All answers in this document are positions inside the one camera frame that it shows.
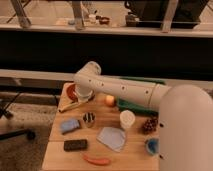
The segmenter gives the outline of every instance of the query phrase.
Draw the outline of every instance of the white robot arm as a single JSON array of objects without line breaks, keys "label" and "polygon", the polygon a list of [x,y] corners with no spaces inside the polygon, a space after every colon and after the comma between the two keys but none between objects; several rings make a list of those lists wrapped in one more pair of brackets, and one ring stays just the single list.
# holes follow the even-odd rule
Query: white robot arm
[{"label": "white robot arm", "polygon": [[101,76],[101,68],[96,62],[88,62],[74,76],[76,94],[89,98],[92,90],[111,94],[143,107],[158,111],[163,95],[169,86]]},{"label": "white robot arm", "polygon": [[93,90],[159,111],[160,171],[213,171],[213,101],[193,85],[165,85],[100,76],[95,62],[74,76],[76,94],[88,99]]}]

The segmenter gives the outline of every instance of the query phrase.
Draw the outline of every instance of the white paper cup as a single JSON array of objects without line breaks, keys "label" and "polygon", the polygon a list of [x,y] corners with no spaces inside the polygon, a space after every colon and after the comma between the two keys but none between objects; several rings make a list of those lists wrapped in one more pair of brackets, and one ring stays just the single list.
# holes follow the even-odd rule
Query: white paper cup
[{"label": "white paper cup", "polygon": [[120,124],[124,130],[129,129],[135,122],[135,115],[129,110],[124,110],[120,114]]},{"label": "white paper cup", "polygon": [[90,14],[89,15],[89,20],[91,23],[96,23],[96,15],[95,14]]}]

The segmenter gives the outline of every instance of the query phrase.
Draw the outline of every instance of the table top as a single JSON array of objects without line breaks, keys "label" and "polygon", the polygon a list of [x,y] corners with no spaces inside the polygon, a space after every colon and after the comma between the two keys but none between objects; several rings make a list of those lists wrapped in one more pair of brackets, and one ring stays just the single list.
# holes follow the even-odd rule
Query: table top
[{"label": "table top", "polygon": [[[70,83],[64,85],[59,108],[70,103],[70,99],[66,95],[66,88],[69,85]],[[103,127],[120,128],[120,111],[117,107],[107,107],[104,102],[105,96],[105,94],[97,93],[92,101],[78,108],[68,110],[64,113],[57,112],[43,161],[43,170],[158,170],[158,155],[150,156],[145,150],[145,141],[152,137],[158,137],[157,131],[150,135],[142,134],[141,127],[147,119],[146,116],[136,115],[134,125],[130,130],[126,131],[126,142],[121,152],[114,152],[97,140],[97,136]],[[82,119],[86,112],[93,112],[96,116],[95,124],[91,128],[87,128]],[[78,119],[81,128],[62,135],[60,124],[70,118]],[[64,140],[84,138],[88,140],[86,151],[65,152],[63,150]],[[111,164],[96,166],[87,163],[82,158],[82,152],[91,157],[107,157],[111,160]]]}]

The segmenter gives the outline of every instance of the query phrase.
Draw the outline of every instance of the orange hot dog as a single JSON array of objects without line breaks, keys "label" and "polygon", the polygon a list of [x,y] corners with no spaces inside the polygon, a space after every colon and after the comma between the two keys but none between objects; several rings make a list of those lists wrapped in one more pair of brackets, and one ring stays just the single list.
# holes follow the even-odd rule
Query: orange hot dog
[{"label": "orange hot dog", "polygon": [[111,163],[110,159],[108,159],[108,158],[91,158],[91,157],[87,156],[86,154],[82,154],[82,157],[87,162],[89,162],[91,164],[99,165],[99,166],[104,166],[104,165],[108,165]]}]

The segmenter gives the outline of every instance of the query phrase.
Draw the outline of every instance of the chair leg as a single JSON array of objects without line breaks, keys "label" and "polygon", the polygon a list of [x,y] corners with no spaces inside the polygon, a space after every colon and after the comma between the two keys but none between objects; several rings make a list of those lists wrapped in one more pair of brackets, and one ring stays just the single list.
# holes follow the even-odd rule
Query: chair leg
[{"label": "chair leg", "polygon": [[2,134],[2,135],[0,135],[0,140],[16,137],[16,136],[23,135],[23,134],[27,135],[28,140],[33,140],[36,137],[35,132],[31,131],[30,129],[23,129],[23,130],[19,130],[19,131]]}]

